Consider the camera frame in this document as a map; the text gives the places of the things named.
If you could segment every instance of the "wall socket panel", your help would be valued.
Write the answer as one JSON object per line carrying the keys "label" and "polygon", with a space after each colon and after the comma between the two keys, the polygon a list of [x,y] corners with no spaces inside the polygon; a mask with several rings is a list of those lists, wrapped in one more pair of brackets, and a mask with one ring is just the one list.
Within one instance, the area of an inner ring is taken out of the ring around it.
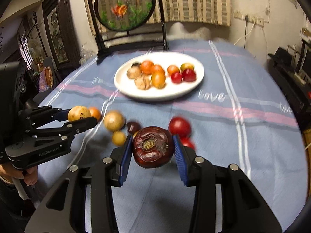
{"label": "wall socket panel", "polygon": [[245,21],[245,16],[248,16],[248,22],[249,23],[256,23],[257,25],[263,27],[265,20],[263,18],[259,18],[256,15],[252,15],[250,13],[243,13],[242,11],[239,10],[234,10],[233,11],[234,18],[242,19]]}

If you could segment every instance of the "framed painting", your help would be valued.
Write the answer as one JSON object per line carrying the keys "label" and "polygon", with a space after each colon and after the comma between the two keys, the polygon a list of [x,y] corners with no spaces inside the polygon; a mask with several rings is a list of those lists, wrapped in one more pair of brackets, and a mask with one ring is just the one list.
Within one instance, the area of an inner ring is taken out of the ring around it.
{"label": "framed painting", "polygon": [[44,0],[42,11],[51,53],[64,78],[80,66],[69,0]]}

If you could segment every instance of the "striped curtain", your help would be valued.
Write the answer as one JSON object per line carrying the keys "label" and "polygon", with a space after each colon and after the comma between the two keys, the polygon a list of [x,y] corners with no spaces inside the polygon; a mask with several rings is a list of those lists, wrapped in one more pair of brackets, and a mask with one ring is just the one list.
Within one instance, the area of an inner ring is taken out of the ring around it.
{"label": "striped curtain", "polygon": [[[87,0],[84,0],[91,32],[95,30]],[[163,0],[165,21],[203,22],[216,25],[231,25],[231,0]],[[101,33],[109,31],[97,19]],[[155,11],[147,23],[161,22],[158,0]]]}

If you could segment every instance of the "goldfish painting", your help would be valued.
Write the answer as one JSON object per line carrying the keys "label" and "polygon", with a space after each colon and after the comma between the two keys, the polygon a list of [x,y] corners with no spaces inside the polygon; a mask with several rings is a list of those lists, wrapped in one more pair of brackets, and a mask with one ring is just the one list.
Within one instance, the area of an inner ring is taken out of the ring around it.
{"label": "goldfish painting", "polygon": [[126,10],[127,7],[124,4],[121,6],[116,5],[114,8],[111,8],[112,13],[115,14],[117,17],[123,17],[126,13]]}

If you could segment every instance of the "screw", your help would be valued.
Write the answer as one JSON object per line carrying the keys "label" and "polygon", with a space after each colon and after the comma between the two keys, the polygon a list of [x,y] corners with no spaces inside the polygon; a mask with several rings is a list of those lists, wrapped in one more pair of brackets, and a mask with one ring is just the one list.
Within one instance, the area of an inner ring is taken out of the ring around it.
{"label": "screw", "polygon": [[204,162],[204,158],[202,158],[202,157],[196,157],[196,158],[194,159],[194,161],[197,162],[198,164],[200,164],[200,163],[203,163],[203,162]]}
{"label": "screw", "polygon": [[69,167],[69,171],[71,172],[75,172],[76,170],[78,170],[78,166],[77,165],[72,165]]}
{"label": "screw", "polygon": [[231,164],[229,167],[230,167],[230,169],[232,171],[237,171],[238,170],[238,165],[236,165],[236,164]]}
{"label": "screw", "polygon": [[106,158],[103,159],[103,162],[104,162],[105,164],[110,164],[110,163],[112,162],[112,158],[106,157]]}

